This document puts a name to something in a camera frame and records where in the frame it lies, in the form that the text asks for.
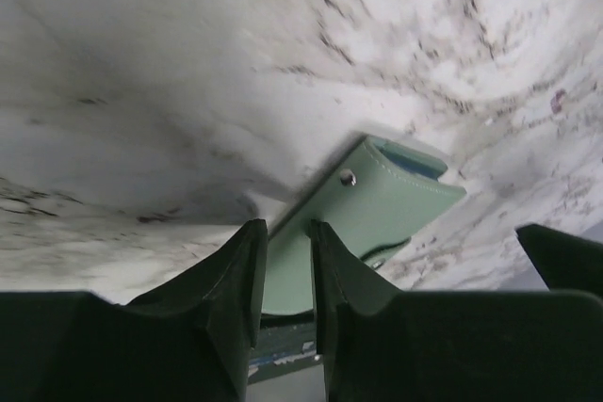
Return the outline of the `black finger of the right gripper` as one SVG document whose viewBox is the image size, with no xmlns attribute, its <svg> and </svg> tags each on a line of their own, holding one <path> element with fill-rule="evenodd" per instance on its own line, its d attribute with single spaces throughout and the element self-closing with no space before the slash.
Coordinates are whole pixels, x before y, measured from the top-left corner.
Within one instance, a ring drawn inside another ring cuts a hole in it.
<svg viewBox="0 0 603 402">
<path fill-rule="evenodd" d="M 602 290 L 601 243 L 534 223 L 515 232 L 548 289 Z"/>
</svg>

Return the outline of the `green leather card holder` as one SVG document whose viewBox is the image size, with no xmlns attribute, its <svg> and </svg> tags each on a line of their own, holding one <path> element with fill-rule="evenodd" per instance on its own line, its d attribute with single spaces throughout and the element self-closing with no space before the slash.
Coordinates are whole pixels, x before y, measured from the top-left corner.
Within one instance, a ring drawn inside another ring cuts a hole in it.
<svg viewBox="0 0 603 402">
<path fill-rule="evenodd" d="M 269 233 L 262 312 L 293 315 L 313 307 L 309 226 L 329 223 L 368 265 L 389 260 L 414 234 L 460 201 L 441 159 L 375 136 L 354 144 Z"/>
</svg>

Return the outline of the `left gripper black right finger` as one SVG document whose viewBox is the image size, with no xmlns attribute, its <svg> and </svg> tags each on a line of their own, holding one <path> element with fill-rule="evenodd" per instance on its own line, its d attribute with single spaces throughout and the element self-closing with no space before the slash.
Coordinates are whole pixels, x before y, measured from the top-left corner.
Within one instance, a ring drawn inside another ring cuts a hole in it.
<svg viewBox="0 0 603 402">
<path fill-rule="evenodd" d="M 330 401 L 598 401 L 602 290 L 402 291 L 310 226 Z"/>
</svg>

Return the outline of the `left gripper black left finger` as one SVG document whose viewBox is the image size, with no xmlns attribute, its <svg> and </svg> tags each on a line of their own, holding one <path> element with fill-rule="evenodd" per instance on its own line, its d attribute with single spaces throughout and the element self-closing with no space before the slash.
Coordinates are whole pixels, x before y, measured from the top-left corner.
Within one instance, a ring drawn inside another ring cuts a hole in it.
<svg viewBox="0 0 603 402">
<path fill-rule="evenodd" d="M 5 401 L 241 401 L 256 345 L 266 222 L 120 305 L 84 291 L 1 296 Z"/>
</svg>

